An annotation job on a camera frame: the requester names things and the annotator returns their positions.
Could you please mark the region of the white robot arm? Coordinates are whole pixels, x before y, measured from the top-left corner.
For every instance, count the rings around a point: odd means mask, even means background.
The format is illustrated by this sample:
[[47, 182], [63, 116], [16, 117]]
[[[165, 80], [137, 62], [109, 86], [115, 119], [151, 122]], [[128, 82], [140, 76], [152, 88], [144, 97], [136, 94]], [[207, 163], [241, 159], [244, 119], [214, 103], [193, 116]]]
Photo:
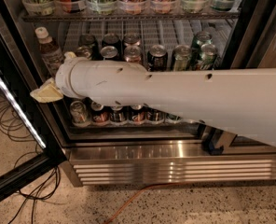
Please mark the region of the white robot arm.
[[149, 72], [138, 63], [68, 57], [31, 96], [144, 105], [276, 147], [276, 68]]

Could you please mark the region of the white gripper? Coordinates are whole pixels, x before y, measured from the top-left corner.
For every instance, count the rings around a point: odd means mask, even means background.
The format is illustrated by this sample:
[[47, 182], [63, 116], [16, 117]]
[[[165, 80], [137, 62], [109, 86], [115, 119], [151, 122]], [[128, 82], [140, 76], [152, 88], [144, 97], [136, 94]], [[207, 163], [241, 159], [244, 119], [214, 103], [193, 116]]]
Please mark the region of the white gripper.
[[52, 103], [59, 101], [63, 96], [78, 98], [79, 95], [72, 86], [72, 71], [78, 58], [72, 51], [64, 53], [64, 62], [58, 68], [54, 78], [49, 78], [40, 88], [30, 92], [30, 95], [39, 103]]

